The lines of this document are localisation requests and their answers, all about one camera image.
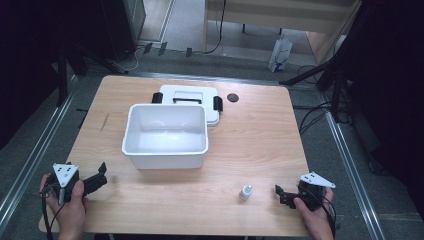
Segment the black metal stand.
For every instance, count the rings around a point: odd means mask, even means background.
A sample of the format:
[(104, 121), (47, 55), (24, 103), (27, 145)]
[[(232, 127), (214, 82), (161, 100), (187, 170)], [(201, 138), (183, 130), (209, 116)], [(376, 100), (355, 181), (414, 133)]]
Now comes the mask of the black metal stand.
[(68, 96), (67, 66), (70, 66), (76, 75), (85, 75), (88, 67), (83, 58), (83, 48), (75, 42), (62, 43), (57, 51), (58, 55), (58, 101), (60, 107)]

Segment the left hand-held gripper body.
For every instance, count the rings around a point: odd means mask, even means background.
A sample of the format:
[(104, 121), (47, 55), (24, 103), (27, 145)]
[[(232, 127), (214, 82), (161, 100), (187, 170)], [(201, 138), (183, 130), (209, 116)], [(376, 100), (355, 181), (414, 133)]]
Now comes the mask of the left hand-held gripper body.
[(57, 204), (70, 203), (71, 201), (81, 202), (83, 194), (75, 195), (77, 185), (84, 186), (79, 177), (77, 165), (58, 164), (52, 167), (44, 183), (44, 199), (47, 203), (56, 202)]

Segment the light wooden desk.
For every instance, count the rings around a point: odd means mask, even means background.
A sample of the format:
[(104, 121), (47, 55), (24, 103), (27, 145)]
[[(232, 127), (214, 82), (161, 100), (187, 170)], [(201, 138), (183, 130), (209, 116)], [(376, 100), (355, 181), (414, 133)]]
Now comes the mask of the light wooden desk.
[(208, 22), (224, 22), (305, 31), (318, 64), (326, 61), (340, 36), (346, 34), (361, 0), (205, 0), (203, 49)]

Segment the white and blue bag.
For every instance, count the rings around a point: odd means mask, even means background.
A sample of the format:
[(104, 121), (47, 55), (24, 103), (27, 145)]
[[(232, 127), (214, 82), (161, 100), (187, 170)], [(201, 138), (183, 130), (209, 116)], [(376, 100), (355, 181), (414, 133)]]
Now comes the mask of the white and blue bag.
[(289, 59), (293, 43), (286, 37), (282, 37), (275, 42), (268, 68), (271, 72), (282, 72)]

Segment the black cabinet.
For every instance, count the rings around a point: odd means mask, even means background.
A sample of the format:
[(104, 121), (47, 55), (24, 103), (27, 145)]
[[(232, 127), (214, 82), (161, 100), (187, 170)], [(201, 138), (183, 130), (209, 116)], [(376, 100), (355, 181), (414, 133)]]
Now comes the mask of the black cabinet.
[(107, 30), (109, 58), (120, 61), (136, 50), (144, 26), (143, 0), (100, 0)]

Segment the small white bottle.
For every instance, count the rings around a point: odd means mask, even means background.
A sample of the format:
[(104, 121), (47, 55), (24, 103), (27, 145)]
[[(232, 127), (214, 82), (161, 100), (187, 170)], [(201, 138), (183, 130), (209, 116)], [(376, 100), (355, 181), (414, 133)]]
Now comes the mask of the small white bottle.
[(253, 186), (252, 185), (245, 185), (240, 190), (239, 197), (240, 197), (241, 200), (246, 201), (250, 198), (252, 193), (253, 193)]

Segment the white lid with black latches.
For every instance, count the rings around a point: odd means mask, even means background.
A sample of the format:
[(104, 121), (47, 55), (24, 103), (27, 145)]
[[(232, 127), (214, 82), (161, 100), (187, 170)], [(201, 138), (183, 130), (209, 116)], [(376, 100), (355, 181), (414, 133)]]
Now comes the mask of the white lid with black latches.
[(152, 103), (201, 105), (208, 126), (217, 126), (223, 111), (223, 100), (213, 87), (162, 85), (152, 96)]

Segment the metal floor rail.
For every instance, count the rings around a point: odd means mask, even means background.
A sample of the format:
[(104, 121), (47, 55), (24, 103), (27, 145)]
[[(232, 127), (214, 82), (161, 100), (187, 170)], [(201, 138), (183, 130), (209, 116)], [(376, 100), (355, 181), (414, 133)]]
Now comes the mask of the metal floor rail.
[(0, 150), (0, 237), (65, 116), (78, 83), (76, 75), (70, 77), (68, 96), (60, 106), (59, 91), (54, 90)]
[(360, 212), (359, 218), (364, 221), (371, 240), (387, 240), (387, 236), (382, 228), (381, 221), (375, 209), (375, 204), (372, 202), (370, 194), (360, 176), (360, 172), (355, 164), (355, 159), (348, 146), (340, 124), (336, 122), (329, 110), (325, 113), (325, 119), (339, 152), (348, 183), (353, 191), (355, 202), (358, 205)]

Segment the person's right hand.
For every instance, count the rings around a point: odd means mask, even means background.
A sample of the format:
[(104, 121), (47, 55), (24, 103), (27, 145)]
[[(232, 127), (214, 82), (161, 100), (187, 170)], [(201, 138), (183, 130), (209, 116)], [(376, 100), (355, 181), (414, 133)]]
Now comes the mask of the person's right hand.
[(333, 200), (331, 188), (325, 188), (323, 207), (315, 211), (310, 211), (300, 198), (293, 200), (297, 210), (301, 213), (304, 225), (313, 240), (334, 240), (333, 231), (328, 213)]

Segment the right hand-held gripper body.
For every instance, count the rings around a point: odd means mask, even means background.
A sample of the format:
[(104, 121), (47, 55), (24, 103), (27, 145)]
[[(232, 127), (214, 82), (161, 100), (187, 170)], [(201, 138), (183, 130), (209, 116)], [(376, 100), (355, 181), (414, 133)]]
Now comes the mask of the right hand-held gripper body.
[(298, 191), (300, 198), (309, 210), (314, 211), (322, 206), (325, 187), (335, 188), (336, 185), (315, 172), (299, 177)]

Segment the white plastic storage box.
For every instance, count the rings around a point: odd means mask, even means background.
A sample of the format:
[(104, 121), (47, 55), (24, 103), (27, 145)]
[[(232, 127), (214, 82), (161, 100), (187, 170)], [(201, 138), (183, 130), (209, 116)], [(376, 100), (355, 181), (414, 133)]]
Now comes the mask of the white plastic storage box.
[(201, 105), (135, 104), (121, 150), (137, 169), (197, 169), (209, 148)]

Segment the person's left hand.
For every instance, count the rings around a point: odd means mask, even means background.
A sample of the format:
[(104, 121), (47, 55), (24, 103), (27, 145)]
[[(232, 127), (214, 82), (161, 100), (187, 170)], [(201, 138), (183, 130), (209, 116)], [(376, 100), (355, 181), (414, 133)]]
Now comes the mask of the person's left hand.
[(89, 202), (83, 193), (84, 183), (78, 180), (73, 187), (71, 200), (63, 206), (58, 205), (58, 200), (53, 194), (45, 197), (44, 208), (49, 207), (56, 216), (59, 226), (58, 240), (82, 240)]

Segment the black tripod stand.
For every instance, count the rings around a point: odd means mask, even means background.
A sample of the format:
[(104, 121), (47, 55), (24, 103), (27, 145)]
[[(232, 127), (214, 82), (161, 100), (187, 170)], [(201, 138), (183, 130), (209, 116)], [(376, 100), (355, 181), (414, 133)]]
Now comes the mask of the black tripod stand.
[(326, 62), (300, 74), (292, 79), (280, 81), (280, 85), (292, 86), (309, 77), (321, 73), (321, 77), (316, 83), (317, 90), (325, 92), (334, 84), (332, 99), (330, 101), (330, 113), (336, 122), (339, 122), (338, 109), (340, 103), (342, 82), (345, 80), (344, 72), (349, 56), (353, 53), (354, 47), (358, 44), (362, 28), (366, 25), (372, 9), (361, 3), (359, 11), (356, 14), (353, 25), (349, 30), (345, 40), (337, 52)]

